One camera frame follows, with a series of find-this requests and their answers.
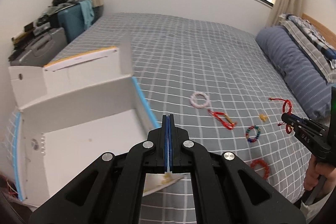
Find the open box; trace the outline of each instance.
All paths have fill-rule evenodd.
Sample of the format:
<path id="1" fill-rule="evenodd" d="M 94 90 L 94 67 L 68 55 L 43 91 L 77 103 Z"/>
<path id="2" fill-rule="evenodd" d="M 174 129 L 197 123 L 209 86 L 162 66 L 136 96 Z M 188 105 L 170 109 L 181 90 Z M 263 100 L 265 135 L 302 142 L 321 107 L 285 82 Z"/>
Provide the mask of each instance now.
<path id="1" fill-rule="evenodd" d="M 16 187 L 26 204 L 42 205 L 101 154 L 126 153 L 159 127 L 132 76 L 129 35 L 119 48 L 9 71 L 21 114 L 14 150 Z M 144 195 L 180 178 L 147 174 Z"/>

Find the bracelet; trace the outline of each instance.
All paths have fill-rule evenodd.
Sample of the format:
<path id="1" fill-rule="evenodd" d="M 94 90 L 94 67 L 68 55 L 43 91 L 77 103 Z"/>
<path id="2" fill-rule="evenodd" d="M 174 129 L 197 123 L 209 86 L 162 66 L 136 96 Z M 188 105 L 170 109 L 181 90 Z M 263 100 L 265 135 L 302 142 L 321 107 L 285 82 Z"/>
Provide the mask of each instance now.
<path id="1" fill-rule="evenodd" d="M 214 116 L 218 121 L 220 121 L 222 123 L 223 126 L 225 126 L 227 129 L 229 130 L 233 130 L 233 128 L 237 125 L 237 122 L 233 122 L 230 117 L 228 115 L 226 115 L 224 112 L 213 112 L 211 110 L 208 109 L 208 112 Z M 222 115 L 225 117 L 225 119 L 228 121 L 228 122 L 224 122 L 220 117 L 219 115 Z"/>
<path id="2" fill-rule="evenodd" d="M 256 130 L 258 131 L 258 132 L 257 132 L 257 135 L 256 135 L 253 139 L 250 138 L 250 131 L 251 131 L 252 129 L 256 129 Z M 259 139 L 260 134 L 261 134 L 261 130 L 260 130 L 259 127 L 257 127 L 257 126 L 251 126 L 251 127 L 249 127 L 249 128 L 246 130 L 245 137 L 247 138 L 247 141 L 248 141 L 249 143 L 254 143 L 254 142 L 256 142 L 256 141 Z"/>
<path id="3" fill-rule="evenodd" d="M 203 105 L 198 105 L 196 104 L 195 100 L 196 100 L 196 95 L 201 95 L 205 98 L 206 102 Z M 208 95 L 206 95 L 204 92 L 199 92 L 199 91 L 195 91 L 193 93 L 193 95 L 191 95 L 190 97 L 190 103 L 193 107 L 195 108 L 205 108 L 208 107 L 210 105 L 210 98 Z"/>
<path id="4" fill-rule="evenodd" d="M 292 114 L 292 102 L 290 100 L 284 100 L 281 98 L 268 98 L 270 101 L 284 101 L 283 105 L 282 105 L 282 112 L 285 113 L 286 112 L 286 105 L 288 104 L 288 112 L 289 114 Z M 278 123 L 278 126 L 283 126 L 285 125 L 285 122 L 282 123 Z M 286 124 L 286 133 L 287 134 L 291 134 L 293 132 L 293 128 Z"/>
<path id="5" fill-rule="evenodd" d="M 260 164 L 265 169 L 265 173 L 264 173 L 264 176 L 262 178 L 264 180 L 266 180 L 268 178 L 268 176 L 269 176 L 269 167 L 268 167 L 268 164 L 266 163 L 266 161 L 264 161 L 262 159 L 258 159 L 258 160 L 254 160 L 251 163 L 250 167 L 252 169 L 254 169 L 257 164 Z"/>

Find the red string bracelet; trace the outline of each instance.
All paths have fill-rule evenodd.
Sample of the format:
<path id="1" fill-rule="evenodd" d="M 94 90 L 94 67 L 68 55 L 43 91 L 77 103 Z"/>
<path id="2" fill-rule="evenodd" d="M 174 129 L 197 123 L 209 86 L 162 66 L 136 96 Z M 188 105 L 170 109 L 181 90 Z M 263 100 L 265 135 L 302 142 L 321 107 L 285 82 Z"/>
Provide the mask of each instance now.
<path id="1" fill-rule="evenodd" d="M 226 127 L 227 129 L 229 129 L 229 130 L 233 130 L 233 128 L 234 128 L 234 127 L 236 126 L 236 124 L 237 124 L 237 122 L 235 122 L 235 123 L 232 123 L 232 122 L 224 122 L 224 121 L 222 120 L 222 118 L 218 116 L 218 115 L 221 115 L 221 116 L 224 116 L 226 119 L 229 119 L 228 115 L 226 115 L 224 112 L 213 112 L 213 111 L 211 111 L 211 110 L 209 110 L 209 109 L 208 109 L 208 112 L 209 112 L 212 116 L 214 116 L 218 121 L 220 121 L 221 124 L 222 124 L 223 126 L 225 126 L 225 127 Z"/>
<path id="2" fill-rule="evenodd" d="M 266 180 L 268 178 L 268 176 L 269 176 L 269 167 L 268 167 L 268 164 L 266 163 L 266 161 L 264 161 L 262 159 L 258 159 L 258 160 L 254 160 L 251 163 L 250 167 L 252 169 L 254 169 L 257 164 L 261 165 L 265 169 L 265 173 L 264 173 L 264 176 L 262 178 L 264 180 Z"/>
<path id="3" fill-rule="evenodd" d="M 285 107 L 288 104 L 288 113 L 292 114 L 292 102 L 290 100 L 284 100 L 284 99 L 279 99 L 279 98 L 268 98 L 271 101 L 284 101 L 283 106 L 282 106 L 282 112 L 285 113 Z M 283 126 L 284 124 L 286 124 L 285 122 L 282 123 L 278 123 L 278 126 Z M 286 125 L 286 133 L 287 134 L 291 134 L 293 131 L 293 128 L 289 125 Z"/>

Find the gold charm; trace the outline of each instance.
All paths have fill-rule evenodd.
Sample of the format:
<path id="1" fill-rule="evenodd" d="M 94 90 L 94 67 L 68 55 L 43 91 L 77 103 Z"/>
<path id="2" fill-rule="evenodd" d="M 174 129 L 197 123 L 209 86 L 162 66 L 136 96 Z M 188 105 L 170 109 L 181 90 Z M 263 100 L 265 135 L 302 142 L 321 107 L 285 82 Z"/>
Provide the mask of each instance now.
<path id="1" fill-rule="evenodd" d="M 234 124 L 234 122 L 231 120 L 231 118 L 230 118 L 228 115 L 224 114 L 224 118 L 225 118 L 229 123 Z"/>
<path id="2" fill-rule="evenodd" d="M 259 114 L 259 118 L 260 118 L 260 120 L 262 120 L 263 122 L 266 122 L 267 119 L 268 119 L 268 117 L 267 117 L 266 115 L 264 115 L 264 114 Z"/>
<path id="3" fill-rule="evenodd" d="M 162 184 L 167 184 L 169 182 L 171 182 L 173 180 L 173 178 L 171 177 L 170 173 L 165 173 L 164 174 L 164 179 L 162 180 Z"/>

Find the gray plaid bedsheet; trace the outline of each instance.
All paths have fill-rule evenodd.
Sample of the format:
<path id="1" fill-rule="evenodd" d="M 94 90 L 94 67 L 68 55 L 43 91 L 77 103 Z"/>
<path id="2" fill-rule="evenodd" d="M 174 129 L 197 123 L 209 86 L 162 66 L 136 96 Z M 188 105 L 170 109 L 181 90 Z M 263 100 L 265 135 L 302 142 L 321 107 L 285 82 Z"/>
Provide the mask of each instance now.
<path id="1" fill-rule="evenodd" d="M 300 197 L 310 153 L 286 134 L 284 126 L 277 126 L 283 103 L 268 98 L 290 99 L 293 113 L 305 114 L 253 35 L 223 24 L 121 13 L 100 18 L 55 60 L 118 45 L 127 30 L 132 36 L 134 74 L 159 123 L 163 114 L 172 113 L 176 125 L 209 151 L 233 151 L 247 164 L 264 159 L 270 166 L 268 182 L 292 202 Z M 190 105 L 196 90 L 210 96 L 211 109 L 238 122 L 234 130 L 224 128 L 206 109 Z M 267 115 L 267 122 L 259 114 Z M 262 131 L 253 144 L 245 138 L 251 125 Z M 143 198 L 140 219 L 196 223 L 190 176 Z"/>

